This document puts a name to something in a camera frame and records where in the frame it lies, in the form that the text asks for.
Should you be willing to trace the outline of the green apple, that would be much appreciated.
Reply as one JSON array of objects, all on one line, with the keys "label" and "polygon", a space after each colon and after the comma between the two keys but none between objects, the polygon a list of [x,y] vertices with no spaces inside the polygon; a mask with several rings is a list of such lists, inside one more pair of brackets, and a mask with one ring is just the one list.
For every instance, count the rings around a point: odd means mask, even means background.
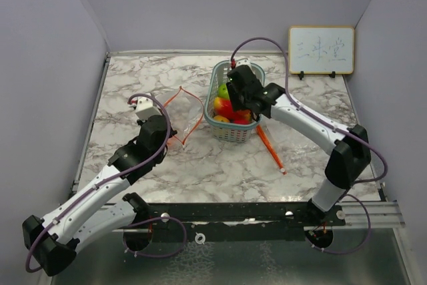
[{"label": "green apple", "polygon": [[226,99],[226,100],[230,99],[230,96],[228,93],[228,88],[227,88],[227,85],[225,83],[221,84],[218,87],[218,97],[220,97],[222,99]]}]

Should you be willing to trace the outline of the teal white plastic basket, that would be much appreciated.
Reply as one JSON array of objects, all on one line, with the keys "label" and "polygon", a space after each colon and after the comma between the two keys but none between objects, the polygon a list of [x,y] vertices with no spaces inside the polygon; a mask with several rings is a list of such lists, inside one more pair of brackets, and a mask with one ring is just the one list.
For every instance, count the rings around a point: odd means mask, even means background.
[{"label": "teal white plastic basket", "polygon": [[215,138],[244,143],[260,123],[253,119],[248,110],[233,110],[226,86],[227,73],[230,70],[229,61],[221,61],[213,68],[204,105],[204,117]]}]

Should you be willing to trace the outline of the yellow orange fruit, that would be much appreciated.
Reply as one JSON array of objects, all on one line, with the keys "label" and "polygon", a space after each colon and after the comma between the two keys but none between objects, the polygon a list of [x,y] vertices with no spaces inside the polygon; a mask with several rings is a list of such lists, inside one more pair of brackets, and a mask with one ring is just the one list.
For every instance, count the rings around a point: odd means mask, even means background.
[{"label": "yellow orange fruit", "polygon": [[218,122],[224,122],[224,123],[229,123],[230,122],[228,118],[226,118],[224,116],[221,116],[221,115],[216,115],[216,116],[213,117],[213,119],[215,121],[218,121]]}]

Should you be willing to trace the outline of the small whiteboard wooden frame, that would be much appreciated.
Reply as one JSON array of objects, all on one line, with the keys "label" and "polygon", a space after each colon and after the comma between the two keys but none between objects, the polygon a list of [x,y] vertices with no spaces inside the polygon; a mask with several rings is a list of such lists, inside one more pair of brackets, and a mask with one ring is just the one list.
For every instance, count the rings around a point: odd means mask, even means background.
[{"label": "small whiteboard wooden frame", "polygon": [[294,75],[349,75],[354,71],[355,30],[350,26],[292,26],[289,72]]}]

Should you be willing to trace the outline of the red apple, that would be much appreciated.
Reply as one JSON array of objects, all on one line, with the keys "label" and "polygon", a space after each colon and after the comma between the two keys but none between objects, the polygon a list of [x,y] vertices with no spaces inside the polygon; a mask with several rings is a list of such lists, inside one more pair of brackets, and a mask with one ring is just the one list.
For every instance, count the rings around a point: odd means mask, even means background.
[{"label": "red apple", "polygon": [[239,125],[249,125],[252,123],[252,115],[250,111],[238,111],[236,118],[232,121]]}]

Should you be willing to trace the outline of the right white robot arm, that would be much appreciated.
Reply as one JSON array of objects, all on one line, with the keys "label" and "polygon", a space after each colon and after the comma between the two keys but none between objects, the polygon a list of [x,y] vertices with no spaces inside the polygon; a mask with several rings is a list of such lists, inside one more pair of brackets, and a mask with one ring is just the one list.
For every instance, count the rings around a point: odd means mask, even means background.
[{"label": "right white robot arm", "polygon": [[232,68],[226,83],[233,110],[249,110],[304,135],[318,145],[329,160],[326,179],[307,205],[308,221],[321,226],[331,216],[331,208],[354,185],[371,162],[368,134],[364,127],[346,127],[297,102],[276,83],[263,86],[249,65]]}]

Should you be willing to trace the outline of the clear bag orange zipper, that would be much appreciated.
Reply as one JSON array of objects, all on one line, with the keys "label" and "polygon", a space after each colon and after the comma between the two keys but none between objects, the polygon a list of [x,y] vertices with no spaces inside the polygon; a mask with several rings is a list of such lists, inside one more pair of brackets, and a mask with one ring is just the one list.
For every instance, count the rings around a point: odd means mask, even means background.
[{"label": "clear bag orange zipper", "polygon": [[180,86],[172,95],[168,95],[163,106],[168,112],[172,129],[176,131],[167,146],[184,148],[203,119],[203,103],[198,96]]}]

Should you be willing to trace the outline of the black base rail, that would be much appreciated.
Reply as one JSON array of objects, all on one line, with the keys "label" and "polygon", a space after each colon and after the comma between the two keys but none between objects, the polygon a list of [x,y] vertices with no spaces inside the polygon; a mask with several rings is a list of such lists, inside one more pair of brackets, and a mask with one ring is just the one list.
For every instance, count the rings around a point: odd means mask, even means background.
[{"label": "black base rail", "polygon": [[180,243],[262,240],[302,241],[305,228],[344,226],[335,205],[323,214],[307,202],[146,203],[138,194],[122,198],[130,203],[136,226],[125,236],[137,243]]}]

